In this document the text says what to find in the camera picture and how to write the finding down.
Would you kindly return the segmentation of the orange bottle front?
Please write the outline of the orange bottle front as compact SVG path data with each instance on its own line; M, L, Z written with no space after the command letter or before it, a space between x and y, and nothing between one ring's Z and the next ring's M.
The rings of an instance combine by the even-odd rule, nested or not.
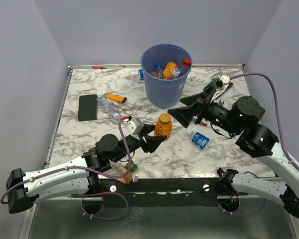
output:
M154 135L166 136L165 141L169 140L172 132L171 116L167 113L163 113L159 116L155 123Z

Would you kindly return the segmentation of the blue label water bottle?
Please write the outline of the blue label water bottle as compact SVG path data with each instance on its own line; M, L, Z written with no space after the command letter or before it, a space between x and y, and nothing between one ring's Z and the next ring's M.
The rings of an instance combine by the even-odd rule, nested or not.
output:
M225 157L225 151L223 147L211 141L210 138L192 130L190 130L188 134L190 141L200 148L208 157L214 159L221 159Z

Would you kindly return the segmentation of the clear bottle white cap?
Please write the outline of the clear bottle white cap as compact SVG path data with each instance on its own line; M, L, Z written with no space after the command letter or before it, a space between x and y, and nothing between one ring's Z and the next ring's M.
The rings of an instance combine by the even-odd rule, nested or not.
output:
M179 77L179 75L180 75L180 69L175 68L175 69L173 70L173 72L171 73L171 75L169 76L169 79L170 79L170 80L171 80L171 79L176 79L176 78Z

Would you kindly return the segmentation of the red cap tea bottle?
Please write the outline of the red cap tea bottle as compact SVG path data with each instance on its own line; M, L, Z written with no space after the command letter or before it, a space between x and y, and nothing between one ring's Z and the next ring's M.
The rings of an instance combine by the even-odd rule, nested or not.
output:
M179 76L183 76L187 73L187 71L190 69L192 65L190 58L184 58L182 61L182 64L179 66L180 74Z

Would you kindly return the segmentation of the large crushed orange-label bottle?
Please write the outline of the large crushed orange-label bottle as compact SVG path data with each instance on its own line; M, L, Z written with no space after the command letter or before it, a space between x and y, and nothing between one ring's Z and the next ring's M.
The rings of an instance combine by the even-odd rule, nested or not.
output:
M156 72L151 72L150 75L156 78L160 78L160 76Z

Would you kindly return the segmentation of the small orange juice bottle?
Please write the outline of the small orange juice bottle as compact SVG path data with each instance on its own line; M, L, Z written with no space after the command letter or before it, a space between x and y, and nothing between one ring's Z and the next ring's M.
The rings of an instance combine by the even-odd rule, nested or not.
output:
M162 73L163 79L167 79L173 73L174 69L177 67L178 65L176 63L168 62Z

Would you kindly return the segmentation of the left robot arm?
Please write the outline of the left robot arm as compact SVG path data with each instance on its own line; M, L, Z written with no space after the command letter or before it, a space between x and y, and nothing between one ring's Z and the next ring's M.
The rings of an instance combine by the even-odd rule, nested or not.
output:
M155 126L139 119L122 118L118 123L121 140L113 134L104 135L95 147L83 155L55 167L24 172L11 171L0 203L11 214L24 212L46 199L65 195L105 195L99 176L131 181L131 153L142 149L153 153L166 140L165 135L150 136Z

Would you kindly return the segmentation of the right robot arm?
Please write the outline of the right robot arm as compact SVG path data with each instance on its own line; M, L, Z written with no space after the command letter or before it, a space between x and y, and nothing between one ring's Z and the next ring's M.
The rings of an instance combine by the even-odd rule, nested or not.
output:
M265 113L251 96L240 97L230 110L213 102L214 90L209 89L180 99L183 107L167 112L184 128L193 117L198 124L205 119L233 136L238 136L239 148L270 167L283 180L275 183L250 177L236 170L217 171L219 189L225 195L248 193L275 202L292 216L299 219L299 163L283 151L282 140L266 126L259 124Z

